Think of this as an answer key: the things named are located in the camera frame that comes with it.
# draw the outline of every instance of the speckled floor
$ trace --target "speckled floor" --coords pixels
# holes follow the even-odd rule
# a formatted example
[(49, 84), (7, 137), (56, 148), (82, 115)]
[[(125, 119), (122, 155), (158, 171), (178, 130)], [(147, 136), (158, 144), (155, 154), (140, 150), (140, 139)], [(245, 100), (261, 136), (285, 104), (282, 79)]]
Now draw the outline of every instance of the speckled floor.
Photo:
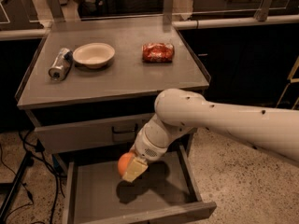
[[(29, 140), (34, 143), (35, 135)], [(17, 171), (24, 155), (18, 133), (1, 133), (0, 143), (3, 161)], [(218, 206), (210, 219), (198, 223), (299, 223), (297, 166), (202, 129), (194, 135), (189, 161), (203, 201), (214, 201)], [(10, 182), (13, 177), (0, 163), (0, 182)], [(12, 213), (7, 224), (50, 223), (55, 193), (53, 175), (42, 162), (35, 161), (23, 182), (33, 194), (34, 205)], [(11, 210), (27, 203), (30, 201), (20, 187)], [(63, 208), (64, 197), (59, 192), (53, 223), (62, 223)]]

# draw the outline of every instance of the silver can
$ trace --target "silver can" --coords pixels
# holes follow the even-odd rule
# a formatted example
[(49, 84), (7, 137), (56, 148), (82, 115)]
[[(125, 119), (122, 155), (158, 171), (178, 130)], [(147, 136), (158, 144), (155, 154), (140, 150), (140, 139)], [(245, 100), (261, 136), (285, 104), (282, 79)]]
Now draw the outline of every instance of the silver can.
[(64, 80), (73, 63), (73, 51), (70, 49), (62, 48), (59, 50), (57, 57), (49, 69), (49, 75), (52, 80)]

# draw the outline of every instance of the drawer front panel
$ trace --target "drawer front panel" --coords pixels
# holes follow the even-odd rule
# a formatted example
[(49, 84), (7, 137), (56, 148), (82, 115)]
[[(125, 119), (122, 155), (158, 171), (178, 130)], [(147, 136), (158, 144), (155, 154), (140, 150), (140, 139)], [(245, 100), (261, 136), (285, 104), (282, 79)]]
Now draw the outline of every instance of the drawer front panel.
[(63, 153), (135, 141), (135, 136), (153, 114), (52, 125), (36, 128), (49, 153)]

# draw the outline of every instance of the orange ball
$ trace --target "orange ball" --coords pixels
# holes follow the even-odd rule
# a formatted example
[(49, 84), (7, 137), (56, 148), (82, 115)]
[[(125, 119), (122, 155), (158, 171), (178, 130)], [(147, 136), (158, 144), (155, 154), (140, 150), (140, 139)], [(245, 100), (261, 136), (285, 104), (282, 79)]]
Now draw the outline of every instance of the orange ball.
[(128, 153), (124, 153), (123, 155), (121, 155), (119, 162), (118, 162), (118, 170), (119, 170), (120, 176), (124, 175), (128, 165), (129, 165), (129, 162), (133, 156), (135, 156), (135, 153), (133, 151), (130, 151)]

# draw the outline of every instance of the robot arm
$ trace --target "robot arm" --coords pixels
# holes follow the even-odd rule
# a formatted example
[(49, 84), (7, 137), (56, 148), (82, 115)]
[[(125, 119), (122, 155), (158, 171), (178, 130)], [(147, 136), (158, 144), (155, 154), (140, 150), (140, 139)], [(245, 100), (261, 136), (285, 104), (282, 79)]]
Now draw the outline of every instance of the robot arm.
[(199, 127), (299, 161), (298, 111), (211, 103), (198, 93), (169, 89), (158, 95), (155, 112), (131, 148), (135, 155), (124, 180), (134, 181), (174, 140)]

